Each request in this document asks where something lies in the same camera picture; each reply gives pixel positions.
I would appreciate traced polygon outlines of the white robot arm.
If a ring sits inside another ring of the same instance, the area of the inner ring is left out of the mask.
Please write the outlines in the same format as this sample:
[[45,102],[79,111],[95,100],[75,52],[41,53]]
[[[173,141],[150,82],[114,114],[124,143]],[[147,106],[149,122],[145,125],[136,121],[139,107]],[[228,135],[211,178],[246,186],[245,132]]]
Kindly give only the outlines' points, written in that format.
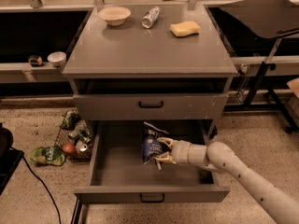
[[277,224],[299,224],[299,202],[250,169],[222,142],[203,146],[165,137],[158,142],[169,151],[157,156],[157,161],[225,172],[237,180]]

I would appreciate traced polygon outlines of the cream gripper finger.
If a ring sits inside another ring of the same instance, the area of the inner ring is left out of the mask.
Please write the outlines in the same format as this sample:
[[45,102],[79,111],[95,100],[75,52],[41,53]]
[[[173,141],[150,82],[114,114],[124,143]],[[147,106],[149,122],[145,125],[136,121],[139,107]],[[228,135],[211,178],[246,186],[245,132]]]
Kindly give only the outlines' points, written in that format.
[[175,145],[175,140],[172,138],[168,138],[168,137],[160,137],[160,138],[158,138],[158,141],[162,144],[165,144],[170,149],[172,149]]
[[174,158],[172,157],[170,152],[165,152],[160,155],[156,155],[154,159],[158,162],[168,163],[168,164],[176,164]]

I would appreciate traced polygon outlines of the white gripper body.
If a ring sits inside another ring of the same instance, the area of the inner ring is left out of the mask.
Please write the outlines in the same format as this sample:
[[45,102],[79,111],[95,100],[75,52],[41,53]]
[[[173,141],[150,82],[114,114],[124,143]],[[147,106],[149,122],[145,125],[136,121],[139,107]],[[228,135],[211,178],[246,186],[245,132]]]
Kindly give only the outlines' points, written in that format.
[[206,166],[209,164],[206,152],[207,146],[179,140],[174,142],[171,156],[179,165]]

